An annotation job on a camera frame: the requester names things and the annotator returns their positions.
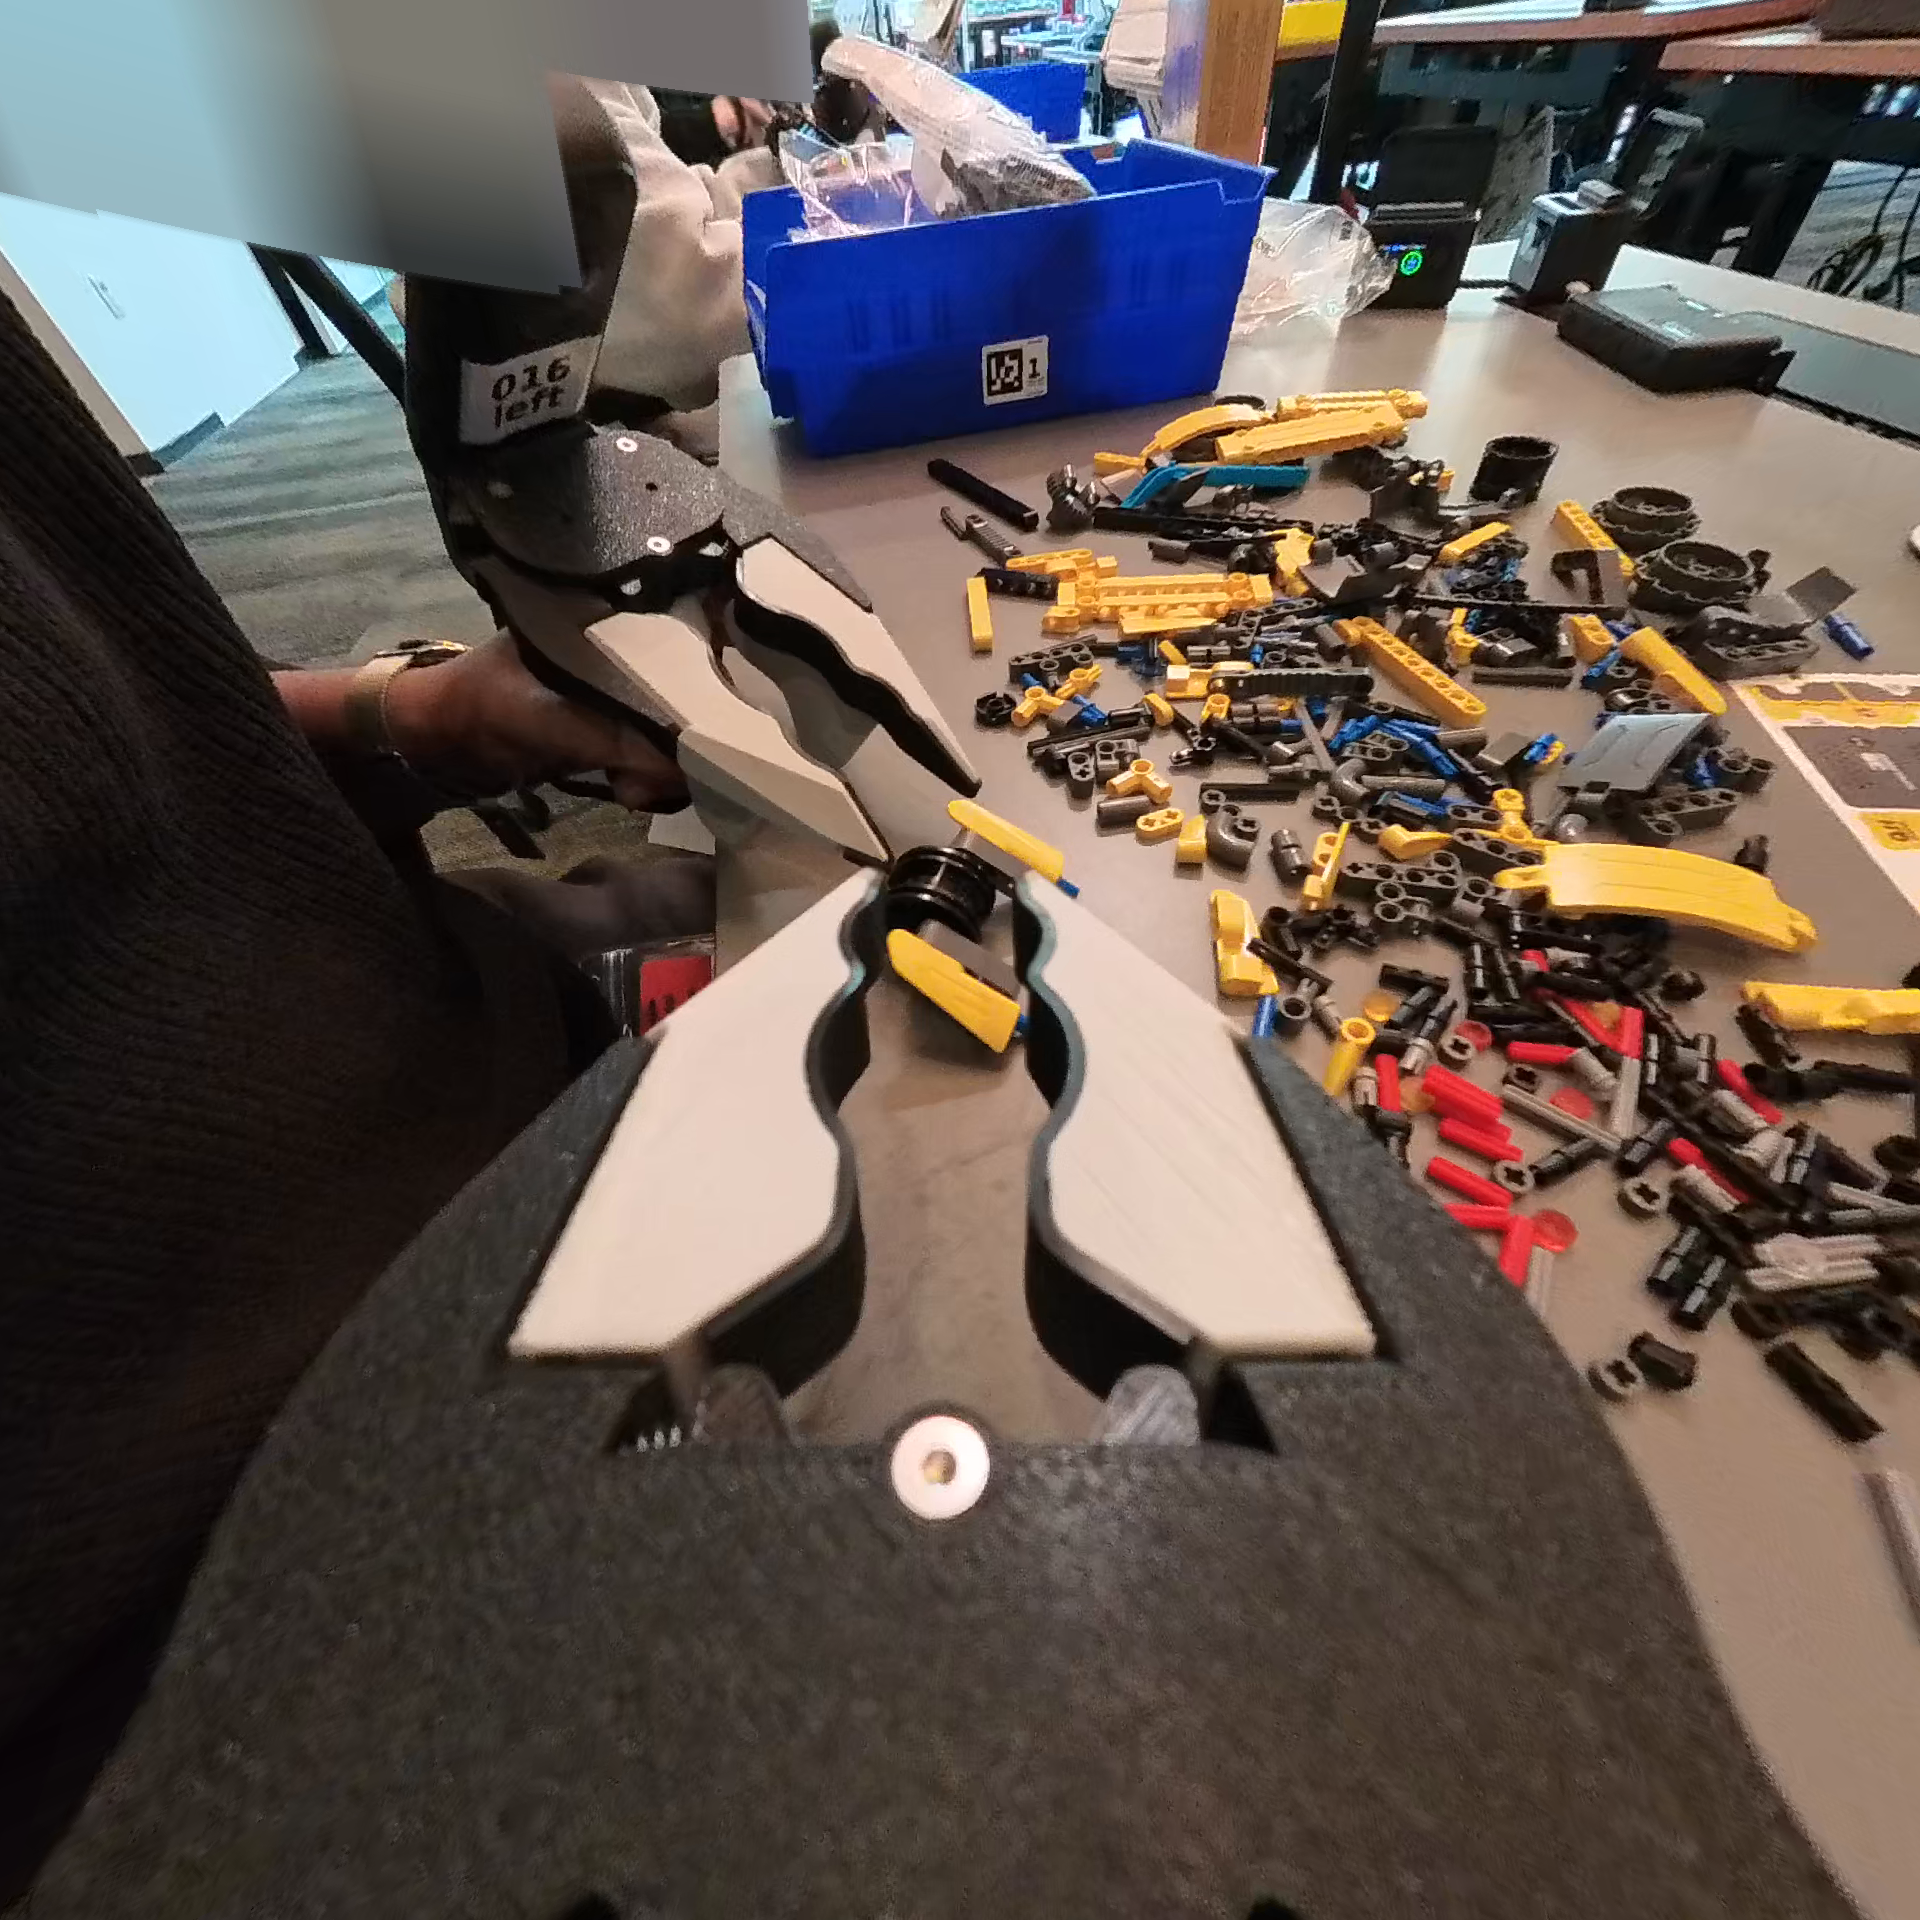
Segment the flat black device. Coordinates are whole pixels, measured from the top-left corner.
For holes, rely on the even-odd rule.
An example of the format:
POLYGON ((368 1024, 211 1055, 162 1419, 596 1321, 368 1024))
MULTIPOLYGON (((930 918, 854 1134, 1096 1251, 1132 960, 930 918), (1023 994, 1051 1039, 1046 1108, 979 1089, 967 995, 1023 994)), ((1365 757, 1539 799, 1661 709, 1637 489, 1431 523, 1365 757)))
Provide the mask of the flat black device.
POLYGON ((1555 340, 1643 395, 1771 395, 1791 368, 1791 348, 1768 318, 1717 309, 1669 283, 1574 296, 1555 340))

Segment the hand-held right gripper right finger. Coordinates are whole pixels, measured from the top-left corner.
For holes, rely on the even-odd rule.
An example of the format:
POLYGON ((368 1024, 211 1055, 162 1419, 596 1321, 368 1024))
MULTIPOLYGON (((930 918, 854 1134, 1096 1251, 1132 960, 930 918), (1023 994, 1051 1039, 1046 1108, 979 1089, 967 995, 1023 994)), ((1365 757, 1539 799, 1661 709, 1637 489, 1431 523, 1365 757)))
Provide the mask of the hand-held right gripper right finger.
POLYGON ((1151 1375, 1188 1435, 1272 1435, 1271 1362, 1371 1362, 1372 1317, 1341 1256, 1246 1031, 1051 882, 1019 887, 1029 1079, 1023 1300, 1092 1396, 1151 1375))

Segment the small grey black device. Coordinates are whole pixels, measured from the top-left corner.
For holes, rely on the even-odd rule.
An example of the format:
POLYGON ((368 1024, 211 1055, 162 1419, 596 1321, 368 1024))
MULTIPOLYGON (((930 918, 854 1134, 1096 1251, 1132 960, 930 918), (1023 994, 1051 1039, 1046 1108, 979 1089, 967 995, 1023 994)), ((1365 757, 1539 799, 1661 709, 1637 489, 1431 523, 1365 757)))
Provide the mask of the small grey black device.
POLYGON ((1637 211, 1615 184, 1553 185, 1529 204, 1514 259, 1508 259, 1508 303, 1561 303, 1574 296, 1595 296, 1615 274, 1615 259, 1632 232, 1637 211))

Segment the grey plastic bag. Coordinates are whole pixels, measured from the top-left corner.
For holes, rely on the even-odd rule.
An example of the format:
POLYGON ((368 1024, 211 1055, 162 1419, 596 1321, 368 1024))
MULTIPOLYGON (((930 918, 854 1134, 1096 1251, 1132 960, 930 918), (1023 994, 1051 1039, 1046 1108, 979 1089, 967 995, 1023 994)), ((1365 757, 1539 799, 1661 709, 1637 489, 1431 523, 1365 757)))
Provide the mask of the grey plastic bag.
POLYGON ((1029 116, 925 53, 839 34, 821 53, 821 76, 856 82, 908 134, 908 184, 933 219, 1082 204, 1096 192, 1029 116))

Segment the person's left hand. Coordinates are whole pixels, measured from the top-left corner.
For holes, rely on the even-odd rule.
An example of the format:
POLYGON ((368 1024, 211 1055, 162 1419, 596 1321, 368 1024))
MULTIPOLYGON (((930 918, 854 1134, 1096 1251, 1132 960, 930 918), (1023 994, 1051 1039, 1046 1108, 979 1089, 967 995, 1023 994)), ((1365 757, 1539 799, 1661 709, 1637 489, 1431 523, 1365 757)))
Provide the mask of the person's left hand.
POLYGON ((498 799, 519 784, 608 783, 623 811, 683 811, 669 754, 611 709, 545 685, 509 635, 409 662, 376 701, 383 742, 433 784, 498 799))

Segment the clear plastic bag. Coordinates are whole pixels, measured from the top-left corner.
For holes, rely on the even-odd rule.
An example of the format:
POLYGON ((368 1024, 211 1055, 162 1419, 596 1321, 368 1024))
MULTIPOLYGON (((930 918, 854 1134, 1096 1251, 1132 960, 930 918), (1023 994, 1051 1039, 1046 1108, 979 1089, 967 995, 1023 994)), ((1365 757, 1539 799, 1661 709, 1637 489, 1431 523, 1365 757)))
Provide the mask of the clear plastic bag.
POLYGON ((1246 290, 1231 303, 1231 340, 1272 327, 1341 327, 1383 303, 1391 263, 1371 226, 1341 204, 1265 199, 1246 290))

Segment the yellow printed instruction sheet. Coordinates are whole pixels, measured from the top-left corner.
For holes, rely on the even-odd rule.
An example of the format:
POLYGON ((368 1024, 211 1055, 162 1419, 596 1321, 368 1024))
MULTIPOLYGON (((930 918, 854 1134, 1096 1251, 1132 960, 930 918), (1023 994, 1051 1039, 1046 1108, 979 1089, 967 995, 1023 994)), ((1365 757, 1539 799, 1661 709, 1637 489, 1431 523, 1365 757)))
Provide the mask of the yellow printed instruction sheet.
POLYGON ((1872 860, 1916 873, 1920 857, 1920 673, 1754 673, 1742 709, 1804 769, 1819 803, 1872 860))

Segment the wooden desk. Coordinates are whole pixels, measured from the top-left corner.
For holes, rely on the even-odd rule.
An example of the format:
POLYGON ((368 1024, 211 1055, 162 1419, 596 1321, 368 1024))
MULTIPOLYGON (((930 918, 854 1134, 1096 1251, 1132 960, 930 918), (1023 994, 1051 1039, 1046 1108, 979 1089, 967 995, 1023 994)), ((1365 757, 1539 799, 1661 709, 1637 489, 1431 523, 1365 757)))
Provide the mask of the wooden desk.
POLYGON ((1819 34, 1819 6, 1709 0, 1615 6, 1574 0, 1404 10, 1372 30, 1383 91, 1407 97, 1595 97, 1622 71, 1643 76, 1916 76, 1916 34, 1819 34))

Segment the black wheel yellow brick assembly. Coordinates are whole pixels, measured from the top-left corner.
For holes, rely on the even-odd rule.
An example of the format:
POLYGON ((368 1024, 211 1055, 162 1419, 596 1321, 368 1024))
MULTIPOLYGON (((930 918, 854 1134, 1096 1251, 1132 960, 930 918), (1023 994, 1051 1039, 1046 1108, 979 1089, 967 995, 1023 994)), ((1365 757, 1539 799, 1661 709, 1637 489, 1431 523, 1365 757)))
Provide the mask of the black wheel yellow brick assembly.
POLYGON ((1019 898, 1023 873, 1082 895, 1068 857, 976 799, 950 799, 950 840, 908 845, 888 871, 879 923, 888 971, 984 1050, 1008 1050, 1029 1025, 1023 974, 984 950, 984 923, 1019 898))

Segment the black device with green light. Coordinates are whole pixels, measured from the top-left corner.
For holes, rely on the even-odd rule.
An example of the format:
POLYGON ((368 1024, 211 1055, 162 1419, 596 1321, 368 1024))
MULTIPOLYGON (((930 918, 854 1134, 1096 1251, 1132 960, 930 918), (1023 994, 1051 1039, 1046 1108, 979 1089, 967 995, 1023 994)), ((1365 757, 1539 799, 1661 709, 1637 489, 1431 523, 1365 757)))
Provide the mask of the black device with green light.
POLYGON ((1446 309, 1468 274, 1498 129, 1391 129, 1365 226, 1385 263, 1372 309, 1446 309))

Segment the clear red badge holder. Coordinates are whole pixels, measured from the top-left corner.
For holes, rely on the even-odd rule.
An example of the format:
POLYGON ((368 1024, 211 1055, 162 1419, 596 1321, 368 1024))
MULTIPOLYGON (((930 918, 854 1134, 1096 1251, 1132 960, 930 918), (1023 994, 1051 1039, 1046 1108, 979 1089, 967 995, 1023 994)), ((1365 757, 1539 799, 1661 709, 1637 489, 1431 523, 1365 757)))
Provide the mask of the clear red badge holder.
POLYGON ((714 933, 627 938, 588 954, 623 1039, 649 1039, 714 980, 714 933))

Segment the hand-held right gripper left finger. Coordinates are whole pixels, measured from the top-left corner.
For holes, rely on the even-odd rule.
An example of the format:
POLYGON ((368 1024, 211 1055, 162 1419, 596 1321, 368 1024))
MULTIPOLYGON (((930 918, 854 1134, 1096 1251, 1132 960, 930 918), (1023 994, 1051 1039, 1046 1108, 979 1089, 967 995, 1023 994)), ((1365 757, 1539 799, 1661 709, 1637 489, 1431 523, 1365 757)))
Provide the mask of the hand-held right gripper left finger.
POLYGON ((508 1337, 519 1362, 638 1362, 693 1415, 753 1367, 774 1403, 856 1331, 856 1152, 879 873, 856 871, 665 1015, 508 1337))

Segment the crumpled clear bag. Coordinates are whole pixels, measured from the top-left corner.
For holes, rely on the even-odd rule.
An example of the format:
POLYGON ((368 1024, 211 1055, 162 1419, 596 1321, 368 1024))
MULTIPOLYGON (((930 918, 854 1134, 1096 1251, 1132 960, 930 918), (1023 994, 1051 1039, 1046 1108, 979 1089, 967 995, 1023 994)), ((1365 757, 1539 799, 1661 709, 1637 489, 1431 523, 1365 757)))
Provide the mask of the crumpled clear bag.
POLYGON ((831 138, 779 129, 779 184, 799 192, 795 240, 866 240, 967 219, 963 192, 933 173, 902 129, 879 138, 831 138))

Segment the small blue bin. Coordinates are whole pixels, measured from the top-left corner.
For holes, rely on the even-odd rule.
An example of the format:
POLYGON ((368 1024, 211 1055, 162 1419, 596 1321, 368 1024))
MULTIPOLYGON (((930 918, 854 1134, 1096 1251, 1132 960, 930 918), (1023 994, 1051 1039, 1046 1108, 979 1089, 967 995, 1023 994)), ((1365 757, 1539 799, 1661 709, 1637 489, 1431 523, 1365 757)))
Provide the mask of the small blue bin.
POLYGON ((967 85, 1029 116, 1042 138, 1082 138, 1085 63, 1082 58, 1019 58, 963 71, 967 85))

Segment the dark flat panel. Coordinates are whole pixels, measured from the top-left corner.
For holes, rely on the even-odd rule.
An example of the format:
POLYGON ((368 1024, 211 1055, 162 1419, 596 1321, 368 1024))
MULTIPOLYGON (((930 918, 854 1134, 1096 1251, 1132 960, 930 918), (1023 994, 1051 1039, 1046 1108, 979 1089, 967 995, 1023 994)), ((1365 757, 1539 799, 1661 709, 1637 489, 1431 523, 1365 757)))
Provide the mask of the dark flat panel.
POLYGON ((1771 395, 1852 428, 1920 440, 1920 360, 1817 325, 1782 325, 1791 350, 1771 395))

